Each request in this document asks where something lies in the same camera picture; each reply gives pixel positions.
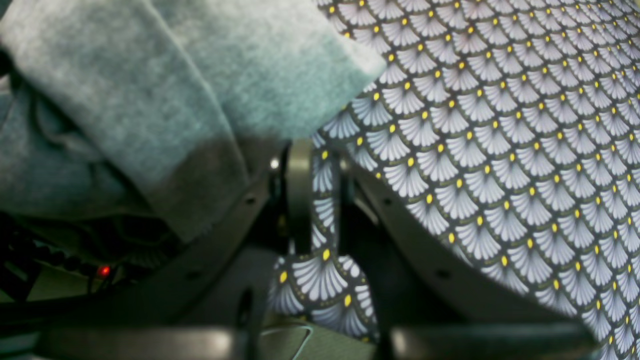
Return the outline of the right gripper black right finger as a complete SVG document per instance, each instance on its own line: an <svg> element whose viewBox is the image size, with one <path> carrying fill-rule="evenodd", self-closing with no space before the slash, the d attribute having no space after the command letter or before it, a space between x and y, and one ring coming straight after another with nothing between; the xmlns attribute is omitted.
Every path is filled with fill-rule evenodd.
<svg viewBox="0 0 640 360"><path fill-rule="evenodd" d="M580 320L471 267L345 155L337 178L338 248L369 282L374 360L587 360L597 352Z"/></svg>

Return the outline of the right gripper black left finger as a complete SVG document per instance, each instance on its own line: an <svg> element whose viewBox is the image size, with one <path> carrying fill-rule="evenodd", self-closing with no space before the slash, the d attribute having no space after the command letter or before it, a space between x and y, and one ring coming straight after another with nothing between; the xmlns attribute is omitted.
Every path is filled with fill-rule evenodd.
<svg viewBox="0 0 640 360"><path fill-rule="evenodd" d="M279 256L312 246L313 142L298 139L219 223L138 285L44 330L37 360L253 360Z"/></svg>

